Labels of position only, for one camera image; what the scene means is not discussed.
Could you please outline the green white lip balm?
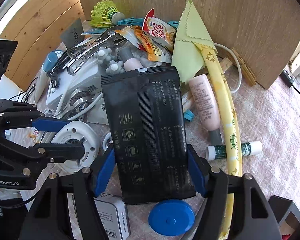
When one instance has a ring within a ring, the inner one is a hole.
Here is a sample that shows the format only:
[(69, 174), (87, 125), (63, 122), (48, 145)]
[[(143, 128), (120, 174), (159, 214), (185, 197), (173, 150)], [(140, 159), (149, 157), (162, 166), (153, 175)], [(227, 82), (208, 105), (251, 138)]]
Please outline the green white lip balm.
[[(263, 145), (262, 142), (260, 141), (246, 142), (241, 144), (241, 149), (242, 149), (243, 157), (258, 155), (262, 152)], [(226, 159), (226, 146), (225, 145), (207, 146), (205, 152), (205, 158), (208, 161)]]

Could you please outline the black foil packet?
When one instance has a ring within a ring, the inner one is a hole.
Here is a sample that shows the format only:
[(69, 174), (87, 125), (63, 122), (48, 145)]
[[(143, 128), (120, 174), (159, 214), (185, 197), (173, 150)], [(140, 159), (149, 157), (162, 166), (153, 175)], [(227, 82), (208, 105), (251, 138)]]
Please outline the black foil packet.
[(104, 75), (101, 87), (124, 202), (194, 197), (176, 68)]

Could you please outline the yellow tea stick packet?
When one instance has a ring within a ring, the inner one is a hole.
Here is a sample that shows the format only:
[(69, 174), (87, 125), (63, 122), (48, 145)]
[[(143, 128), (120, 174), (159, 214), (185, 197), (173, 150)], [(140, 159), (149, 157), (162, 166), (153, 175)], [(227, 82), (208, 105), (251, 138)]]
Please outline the yellow tea stick packet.
[[(226, 144), (227, 162), (228, 162), (228, 174), (241, 177), (243, 175), (243, 163), (242, 163), (242, 149), (240, 132), (238, 127), (237, 113), (232, 100), (231, 92), (224, 76), (224, 72), (217, 59), (215, 50), (206, 45), (194, 43), (200, 50), (204, 62), (206, 64), (209, 76), (215, 91), (215, 96), (218, 103), (219, 113), (224, 130), (224, 139)], [(239, 65), (239, 61), (235, 54), (226, 46), (215, 43), (216, 46), (227, 50), (235, 59), (238, 65), (238, 88), (242, 82), (242, 73)], [(223, 224), (219, 239), (225, 239), (226, 236), (230, 237), (230, 223), (232, 220), (232, 214), (234, 211), (234, 194), (229, 194), (226, 199), (226, 210), (223, 215)]]

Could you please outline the white tin box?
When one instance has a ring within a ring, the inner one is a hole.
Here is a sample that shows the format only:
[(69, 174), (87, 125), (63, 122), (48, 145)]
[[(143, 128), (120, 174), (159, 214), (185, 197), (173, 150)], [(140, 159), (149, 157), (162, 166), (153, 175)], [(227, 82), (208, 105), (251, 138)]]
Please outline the white tin box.
[(123, 199), (120, 196), (102, 193), (94, 200), (108, 238), (127, 239), (130, 236), (130, 226)]

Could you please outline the blue round tape measure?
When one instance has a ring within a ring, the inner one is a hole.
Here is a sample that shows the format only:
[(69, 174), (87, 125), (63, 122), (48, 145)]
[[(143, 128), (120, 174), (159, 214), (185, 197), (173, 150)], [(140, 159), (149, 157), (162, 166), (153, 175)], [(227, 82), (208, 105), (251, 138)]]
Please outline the blue round tape measure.
[(183, 235), (194, 225), (195, 214), (182, 200), (165, 200), (156, 204), (148, 216), (153, 231), (164, 236)]

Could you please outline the silver carabiner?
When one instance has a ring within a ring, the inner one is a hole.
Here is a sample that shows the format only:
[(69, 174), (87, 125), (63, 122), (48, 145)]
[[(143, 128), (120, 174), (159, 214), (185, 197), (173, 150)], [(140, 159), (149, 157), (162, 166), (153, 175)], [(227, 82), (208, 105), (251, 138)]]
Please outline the silver carabiner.
[(85, 40), (85, 44), (69, 49), (67, 55), (70, 60), (65, 65), (68, 74), (76, 75), (83, 64), (94, 56), (101, 47), (114, 49), (121, 40), (122, 38), (119, 38), (115, 31), (105, 31), (100, 37), (96, 39), (90, 37)]

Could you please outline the blue tube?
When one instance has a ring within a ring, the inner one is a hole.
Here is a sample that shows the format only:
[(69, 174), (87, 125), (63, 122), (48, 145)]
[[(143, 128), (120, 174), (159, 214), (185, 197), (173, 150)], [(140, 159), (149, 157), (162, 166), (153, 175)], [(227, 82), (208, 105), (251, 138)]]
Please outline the blue tube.
[(45, 86), (50, 78), (49, 72), (56, 65), (56, 62), (58, 59), (59, 59), (59, 51), (58, 50), (51, 51), (47, 54), (47, 56), (42, 64), (42, 67), (40, 69), (36, 87), (34, 90), (35, 103), (38, 103), (40, 97), (42, 96)]

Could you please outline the pink cosmetic tube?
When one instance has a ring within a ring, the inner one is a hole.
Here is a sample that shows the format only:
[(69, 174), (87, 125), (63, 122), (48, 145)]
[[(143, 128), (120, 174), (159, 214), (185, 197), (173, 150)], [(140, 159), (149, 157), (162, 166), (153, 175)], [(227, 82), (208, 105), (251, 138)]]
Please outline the pink cosmetic tube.
[(220, 145), (222, 143), (221, 118), (207, 75), (202, 74), (192, 78), (189, 81), (189, 87), (199, 118), (208, 131), (211, 144)]

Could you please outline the grey card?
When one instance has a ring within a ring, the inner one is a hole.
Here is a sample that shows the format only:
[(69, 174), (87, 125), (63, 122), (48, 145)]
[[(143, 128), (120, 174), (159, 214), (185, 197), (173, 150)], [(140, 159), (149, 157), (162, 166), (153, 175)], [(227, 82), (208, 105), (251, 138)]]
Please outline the grey card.
[(81, 19), (76, 19), (65, 31), (61, 33), (61, 41), (67, 49), (75, 47), (84, 41), (83, 26)]

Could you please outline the wooden slat panel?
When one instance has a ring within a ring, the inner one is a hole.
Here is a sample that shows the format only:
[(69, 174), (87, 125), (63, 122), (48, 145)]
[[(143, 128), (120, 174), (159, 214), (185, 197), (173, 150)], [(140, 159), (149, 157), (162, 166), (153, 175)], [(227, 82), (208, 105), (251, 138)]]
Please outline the wooden slat panel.
[(25, 89), (46, 55), (61, 44), (62, 32), (78, 18), (85, 20), (79, 0), (27, 1), (0, 34), (18, 42), (5, 75)]

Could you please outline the black storage tray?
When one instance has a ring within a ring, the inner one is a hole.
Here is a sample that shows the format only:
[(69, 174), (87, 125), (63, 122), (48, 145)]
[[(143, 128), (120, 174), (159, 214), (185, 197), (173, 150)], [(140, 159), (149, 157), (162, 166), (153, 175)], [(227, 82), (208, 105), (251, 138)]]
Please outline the black storage tray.
[(282, 235), (292, 236), (300, 226), (300, 211), (296, 204), (287, 198), (271, 196), (268, 203), (275, 215)]

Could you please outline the small pink bottle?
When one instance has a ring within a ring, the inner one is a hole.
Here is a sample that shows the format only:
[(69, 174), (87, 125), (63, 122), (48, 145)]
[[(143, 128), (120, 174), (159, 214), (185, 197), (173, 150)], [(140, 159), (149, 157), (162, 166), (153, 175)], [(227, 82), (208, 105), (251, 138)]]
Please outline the small pink bottle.
[(117, 54), (124, 62), (124, 69), (126, 72), (143, 68), (141, 62), (135, 58), (132, 51), (128, 47), (124, 47), (118, 50)]

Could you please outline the wooden clothes peg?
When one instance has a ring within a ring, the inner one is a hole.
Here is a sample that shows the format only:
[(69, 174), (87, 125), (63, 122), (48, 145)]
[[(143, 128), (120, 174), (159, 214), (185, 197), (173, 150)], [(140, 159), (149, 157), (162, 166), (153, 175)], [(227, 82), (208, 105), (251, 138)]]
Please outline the wooden clothes peg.
[(246, 83), (250, 87), (256, 85), (256, 77), (253, 74), (253, 72), (250, 70), (250, 68), (247, 66), (246, 62), (243, 60), (241, 55), (239, 55), (239, 53), (234, 48), (231, 48), (231, 51), (235, 54), (235, 56), (237, 57), (237, 59), (240, 63), (242, 74), (246, 80)]

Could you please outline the yellow green cleaning cloth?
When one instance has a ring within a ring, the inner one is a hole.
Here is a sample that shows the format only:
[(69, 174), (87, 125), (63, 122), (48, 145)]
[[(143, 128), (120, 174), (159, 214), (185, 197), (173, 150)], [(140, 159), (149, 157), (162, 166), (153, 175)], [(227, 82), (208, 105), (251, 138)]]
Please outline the yellow green cleaning cloth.
[(204, 66), (201, 47), (217, 50), (207, 28), (192, 0), (186, 0), (175, 35), (172, 66), (179, 74), (180, 81), (188, 83)]

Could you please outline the yellow green shuttlecock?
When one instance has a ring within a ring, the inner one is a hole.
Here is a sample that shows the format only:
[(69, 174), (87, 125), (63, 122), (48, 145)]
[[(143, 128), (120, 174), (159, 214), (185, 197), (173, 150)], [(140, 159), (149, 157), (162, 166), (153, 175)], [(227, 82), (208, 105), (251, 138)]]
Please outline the yellow green shuttlecock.
[(126, 16), (118, 11), (116, 4), (110, 0), (102, 0), (91, 11), (90, 25), (95, 28), (106, 28), (117, 25)]

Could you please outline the orange snack sachet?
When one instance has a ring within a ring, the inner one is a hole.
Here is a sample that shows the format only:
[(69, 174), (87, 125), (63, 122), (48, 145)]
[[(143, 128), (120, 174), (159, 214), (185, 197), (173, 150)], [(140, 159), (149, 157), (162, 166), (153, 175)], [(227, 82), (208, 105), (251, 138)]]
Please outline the orange snack sachet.
[(115, 32), (129, 41), (135, 48), (145, 51), (149, 61), (172, 63), (170, 51), (155, 42), (140, 26), (128, 25), (115, 30)]

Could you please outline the red white snack sachet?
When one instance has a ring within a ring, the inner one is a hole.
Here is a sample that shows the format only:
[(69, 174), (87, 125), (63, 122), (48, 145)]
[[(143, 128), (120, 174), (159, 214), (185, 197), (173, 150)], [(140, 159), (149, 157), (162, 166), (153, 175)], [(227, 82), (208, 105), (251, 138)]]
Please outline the red white snack sachet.
[(173, 51), (174, 39), (177, 30), (163, 20), (155, 17), (154, 8), (147, 12), (143, 21), (142, 29), (149, 33), (155, 42), (162, 45), (170, 52)]

